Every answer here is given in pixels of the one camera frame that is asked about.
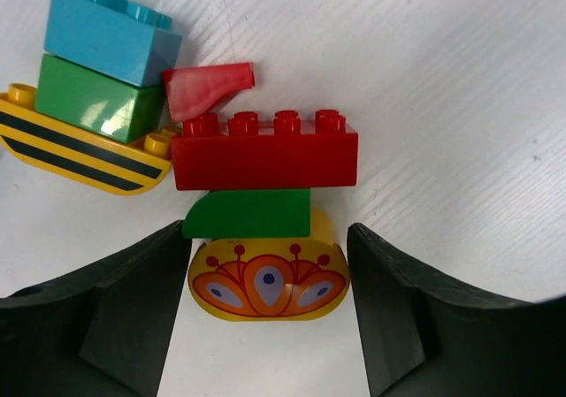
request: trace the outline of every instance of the yellow block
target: yellow block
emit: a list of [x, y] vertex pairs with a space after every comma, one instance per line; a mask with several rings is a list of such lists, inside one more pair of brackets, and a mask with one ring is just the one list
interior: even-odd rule
[[311, 216], [307, 238], [214, 240], [188, 270], [198, 304], [225, 320], [311, 320], [346, 296], [348, 264], [330, 218]]
[[33, 111], [35, 88], [11, 84], [0, 94], [0, 143], [15, 157], [116, 195], [155, 187], [171, 169], [167, 127], [125, 145]]

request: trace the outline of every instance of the black stripe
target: black stripe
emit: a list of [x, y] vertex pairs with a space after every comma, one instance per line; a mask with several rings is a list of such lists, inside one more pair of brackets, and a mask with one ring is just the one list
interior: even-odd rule
[[18, 129], [27, 134], [32, 134], [33, 136], [56, 143], [57, 145], [74, 149], [75, 151], [115, 164], [118, 167], [123, 167], [131, 172], [140, 173], [143, 176], [147, 176], [152, 179], [157, 179], [157, 177], [161, 174], [161, 170], [153, 167], [152, 165], [140, 163], [139, 161], [121, 156], [120, 154], [116, 154], [108, 149], [99, 148], [96, 145], [80, 141], [72, 138], [71, 136], [67, 136], [66, 134], [61, 134], [48, 129], [47, 127], [36, 125], [35, 123], [24, 120], [23, 118], [14, 117], [7, 112], [0, 111], [0, 124]]
[[7, 138], [5, 136], [3, 136], [3, 138], [10, 148], [22, 156], [32, 157], [36, 160], [43, 161], [44, 163], [49, 163], [56, 167], [65, 169], [69, 172], [77, 173], [80, 176], [97, 180], [105, 183], [106, 185], [110, 185], [111, 187], [122, 189], [123, 191], [134, 191], [142, 187], [142, 185], [133, 183], [130, 180], [119, 178], [118, 176], [114, 176], [107, 172], [101, 172], [93, 167], [77, 163], [76, 161], [69, 160], [56, 154], [51, 154], [43, 149], [32, 147], [24, 142], [15, 141], [12, 138]]

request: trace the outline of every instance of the white surface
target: white surface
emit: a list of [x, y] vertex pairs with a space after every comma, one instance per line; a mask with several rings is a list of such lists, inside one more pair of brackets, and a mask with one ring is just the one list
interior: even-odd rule
[[[410, 254], [525, 300], [566, 291], [566, 0], [138, 0], [185, 30], [178, 65], [252, 60], [228, 107], [338, 107], [356, 188], [317, 191]], [[49, 0], [0, 0], [0, 88], [35, 84]], [[117, 197], [0, 149], [0, 296], [183, 218], [172, 176]], [[308, 323], [216, 320], [183, 294], [161, 397], [368, 395], [351, 295]]]

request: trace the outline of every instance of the orange butterfly wing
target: orange butterfly wing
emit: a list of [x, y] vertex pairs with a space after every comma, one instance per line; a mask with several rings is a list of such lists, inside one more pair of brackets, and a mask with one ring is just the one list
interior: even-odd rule
[[243, 283], [249, 302], [264, 317], [276, 317], [287, 308], [294, 283], [288, 260], [263, 255], [246, 263]]
[[335, 271], [315, 271], [294, 286], [291, 302], [282, 316], [310, 313], [334, 300], [346, 286], [346, 280]]
[[203, 300], [226, 313], [246, 317], [259, 316], [244, 291], [225, 274], [215, 271], [202, 273], [193, 279], [193, 289]]

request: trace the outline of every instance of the red curved block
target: red curved block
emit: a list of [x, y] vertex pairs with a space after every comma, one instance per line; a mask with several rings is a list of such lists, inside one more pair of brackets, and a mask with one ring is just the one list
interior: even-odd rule
[[260, 122], [253, 111], [227, 123], [206, 113], [171, 140], [179, 190], [289, 189], [354, 186], [358, 135], [334, 110], [300, 120], [280, 111]]
[[165, 70], [163, 80], [176, 123], [195, 118], [224, 97], [256, 84], [251, 63]]

